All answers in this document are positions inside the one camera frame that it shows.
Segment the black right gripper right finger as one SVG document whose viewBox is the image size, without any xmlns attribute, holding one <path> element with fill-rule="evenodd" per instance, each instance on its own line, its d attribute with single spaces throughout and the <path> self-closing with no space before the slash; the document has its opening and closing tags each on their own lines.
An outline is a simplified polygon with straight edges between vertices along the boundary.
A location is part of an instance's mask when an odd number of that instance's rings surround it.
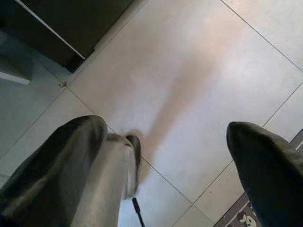
<svg viewBox="0 0 303 227">
<path fill-rule="evenodd" d="M 264 227 L 303 225 L 303 157 L 281 136 L 254 123 L 226 131 L 241 185 Z"/>
</svg>

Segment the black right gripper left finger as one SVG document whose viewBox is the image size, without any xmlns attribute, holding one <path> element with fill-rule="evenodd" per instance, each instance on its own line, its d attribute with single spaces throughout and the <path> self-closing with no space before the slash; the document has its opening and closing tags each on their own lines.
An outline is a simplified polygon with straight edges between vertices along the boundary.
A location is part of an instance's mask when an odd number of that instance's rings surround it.
<svg viewBox="0 0 303 227">
<path fill-rule="evenodd" d="M 96 115 L 57 128 L 3 185 L 1 226 L 70 226 L 106 135 L 106 123 Z"/>
</svg>

